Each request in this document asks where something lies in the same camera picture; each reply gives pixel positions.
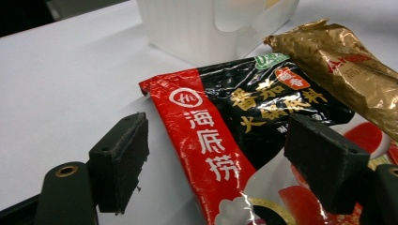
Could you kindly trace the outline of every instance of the red and black package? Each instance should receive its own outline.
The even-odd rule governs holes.
[[[289,114],[329,126],[354,115],[280,53],[139,84],[156,105],[208,224],[288,224],[292,218],[279,206],[279,188],[269,191],[269,184],[290,172],[288,161],[271,165],[285,161],[280,153]],[[264,178],[261,171],[270,166],[266,173],[281,171]],[[237,211],[231,213],[231,207]]]

